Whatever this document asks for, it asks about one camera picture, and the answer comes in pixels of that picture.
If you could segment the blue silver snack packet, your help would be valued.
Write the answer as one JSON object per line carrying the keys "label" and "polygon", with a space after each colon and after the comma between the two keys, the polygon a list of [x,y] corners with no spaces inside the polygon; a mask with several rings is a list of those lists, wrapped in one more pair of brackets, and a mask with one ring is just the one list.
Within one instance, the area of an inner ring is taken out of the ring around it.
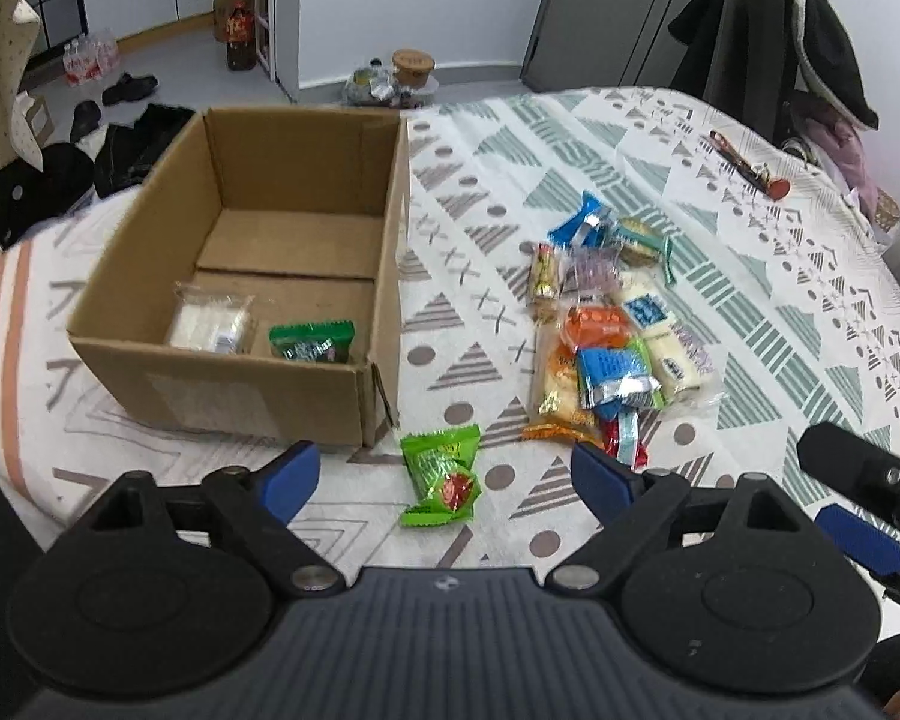
{"label": "blue silver snack packet", "polygon": [[660,410],[665,405],[662,384],[640,338],[631,338],[622,348],[582,348],[575,359],[580,403],[603,421],[613,421],[624,410]]}

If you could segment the long cream cake packet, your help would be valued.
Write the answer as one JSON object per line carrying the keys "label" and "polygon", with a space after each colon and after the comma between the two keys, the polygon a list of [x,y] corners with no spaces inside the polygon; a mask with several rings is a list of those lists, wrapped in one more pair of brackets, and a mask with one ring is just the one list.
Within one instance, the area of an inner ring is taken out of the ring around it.
{"label": "long cream cake packet", "polygon": [[614,300],[645,343],[667,405],[704,408],[720,397],[720,379],[704,343],[671,309],[656,282],[624,273]]}

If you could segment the green strawberry snack packet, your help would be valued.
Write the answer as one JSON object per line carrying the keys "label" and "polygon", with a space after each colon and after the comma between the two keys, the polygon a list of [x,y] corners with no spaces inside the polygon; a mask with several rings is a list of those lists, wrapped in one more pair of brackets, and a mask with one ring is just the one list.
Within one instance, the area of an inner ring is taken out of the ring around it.
{"label": "green strawberry snack packet", "polygon": [[479,444],[481,429],[476,424],[401,439],[404,468],[418,496],[401,514],[402,527],[443,527],[470,520],[481,496],[473,470]]}

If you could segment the orange snack packet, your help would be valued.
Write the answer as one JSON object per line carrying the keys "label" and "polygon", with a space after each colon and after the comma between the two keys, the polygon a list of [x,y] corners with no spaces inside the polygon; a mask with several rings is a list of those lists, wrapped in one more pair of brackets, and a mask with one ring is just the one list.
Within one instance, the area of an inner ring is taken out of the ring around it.
{"label": "orange snack packet", "polygon": [[624,348],[634,326],[619,305],[576,304],[567,309],[560,338],[574,353],[585,348]]}

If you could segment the orange label cracker packet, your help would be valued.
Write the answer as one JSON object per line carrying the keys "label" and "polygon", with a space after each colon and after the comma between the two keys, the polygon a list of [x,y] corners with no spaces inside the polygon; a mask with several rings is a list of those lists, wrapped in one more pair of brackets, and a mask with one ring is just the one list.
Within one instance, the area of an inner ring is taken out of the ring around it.
{"label": "orange label cracker packet", "polygon": [[567,440],[601,444],[596,418],[580,405],[577,362],[554,323],[536,329],[532,403],[523,440]]}

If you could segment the yellow bread stick packet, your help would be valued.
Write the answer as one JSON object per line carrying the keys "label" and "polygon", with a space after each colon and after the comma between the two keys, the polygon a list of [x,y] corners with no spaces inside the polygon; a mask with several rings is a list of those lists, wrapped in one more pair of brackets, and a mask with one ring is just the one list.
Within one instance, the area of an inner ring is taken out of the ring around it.
{"label": "yellow bread stick packet", "polygon": [[528,301],[537,319],[549,316],[556,309],[560,296],[560,257],[553,244],[540,242],[530,266]]}

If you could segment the red snack packet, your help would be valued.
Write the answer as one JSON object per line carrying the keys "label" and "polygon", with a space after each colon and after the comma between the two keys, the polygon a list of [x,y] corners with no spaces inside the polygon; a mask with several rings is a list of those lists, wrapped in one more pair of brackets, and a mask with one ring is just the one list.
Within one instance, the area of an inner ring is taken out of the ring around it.
{"label": "red snack packet", "polygon": [[633,472],[649,466],[649,454],[640,438],[639,413],[632,408],[622,408],[613,419],[603,422],[603,442],[606,454]]}

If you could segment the dark green snack packet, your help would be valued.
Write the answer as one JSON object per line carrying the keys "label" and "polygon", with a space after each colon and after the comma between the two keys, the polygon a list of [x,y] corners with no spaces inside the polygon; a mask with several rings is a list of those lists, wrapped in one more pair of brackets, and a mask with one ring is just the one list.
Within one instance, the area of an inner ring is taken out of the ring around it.
{"label": "dark green snack packet", "polygon": [[269,346],[278,358],[297,362],[346,364],[356,338],[351,320],[274,325],[268,332]]}

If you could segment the brown cardboard box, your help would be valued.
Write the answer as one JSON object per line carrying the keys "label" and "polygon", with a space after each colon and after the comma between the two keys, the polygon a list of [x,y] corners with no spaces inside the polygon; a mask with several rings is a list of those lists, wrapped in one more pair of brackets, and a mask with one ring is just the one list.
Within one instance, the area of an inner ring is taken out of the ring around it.
{"label": "brown cardboard box", "polygon": [[[69,317],[69,340],[131,418],[372,445],[398,417],[397,243],[408,135],[391,110],[213,107],[142,184]],[[241,355],[165,343],[178,283],[255,299]],[[278,358],[274,325],[351,320],[346,364]]]}

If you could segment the patterned white bedspread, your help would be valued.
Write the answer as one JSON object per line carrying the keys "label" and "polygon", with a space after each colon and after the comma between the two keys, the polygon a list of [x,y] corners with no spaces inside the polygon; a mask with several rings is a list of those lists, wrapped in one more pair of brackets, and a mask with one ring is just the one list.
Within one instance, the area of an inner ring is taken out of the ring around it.
{"label": "patterned white bedspread", "polygon": [[585,89],[450,104],[409,119],[397,247],[400,419],[331,452],[294,532],[367,566],[548,569],[596,528],[569,450],[535,421],[533,252],[585,197],[668,239],[621,268],[707,351],[705,395],[640,420],[650,468],[728,486],[772,476],[809,511],[829,489],[797,442],[834,421],[900,456],[900,291],[818,169],[696,101]]}

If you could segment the purple clear snack packet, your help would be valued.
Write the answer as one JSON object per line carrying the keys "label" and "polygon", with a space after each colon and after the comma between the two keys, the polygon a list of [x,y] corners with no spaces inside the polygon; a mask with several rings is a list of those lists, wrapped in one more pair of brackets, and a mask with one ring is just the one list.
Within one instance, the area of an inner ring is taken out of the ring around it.
{"label": "purple clear snack packet", "polygon": [[611,249],[580,247],[564,259],[562,296],[577,302],[603,302],[621,286],[617,255]]}

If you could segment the blue wrapped snack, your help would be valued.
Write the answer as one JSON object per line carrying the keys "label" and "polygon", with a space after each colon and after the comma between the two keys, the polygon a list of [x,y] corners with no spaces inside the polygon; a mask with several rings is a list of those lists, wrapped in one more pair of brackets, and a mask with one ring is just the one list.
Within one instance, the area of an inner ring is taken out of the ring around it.
{"label": "blue wrapped snack", "polygon": [[593,193],[583,192],[580,208],[551,229],[548,239],[562,249],[600,249],[615,224],[611,210]]}

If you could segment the black clothes pile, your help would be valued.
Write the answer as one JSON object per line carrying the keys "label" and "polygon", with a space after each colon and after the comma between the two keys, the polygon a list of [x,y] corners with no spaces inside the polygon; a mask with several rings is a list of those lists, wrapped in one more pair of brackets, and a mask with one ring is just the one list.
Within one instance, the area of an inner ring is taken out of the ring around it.
{"label": "black clothes pile", "polygon": [[107,127],[95,158],[72,143],[43,150],[43,167],[15,160],[0,169],[0,249],[9,249],[37,224],[64,216],[94,192],[106,199],[142,184],[193,109],[149,104],[130,125]]}

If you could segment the plastic bag with items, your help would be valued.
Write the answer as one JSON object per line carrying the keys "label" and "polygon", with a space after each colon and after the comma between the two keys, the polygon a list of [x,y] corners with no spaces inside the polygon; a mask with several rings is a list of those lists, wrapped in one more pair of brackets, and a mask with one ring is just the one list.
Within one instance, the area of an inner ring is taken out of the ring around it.
{"label": "plastic bag with items", "polygon": [[356,68],[343,85],[343,101],[354,107],[391,107],[398,94],[400,85],[380,59]]}

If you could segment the wooden lid jar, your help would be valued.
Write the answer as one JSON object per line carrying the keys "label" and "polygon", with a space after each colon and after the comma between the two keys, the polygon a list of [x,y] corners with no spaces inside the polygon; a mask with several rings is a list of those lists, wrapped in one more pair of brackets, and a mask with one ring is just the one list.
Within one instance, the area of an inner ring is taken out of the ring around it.
{"label": "wooden lid jar", "polygon": [[421,89],[429,82],[436,60],[422,50],[398,49],[391,55],[393,75],[403,88]]}

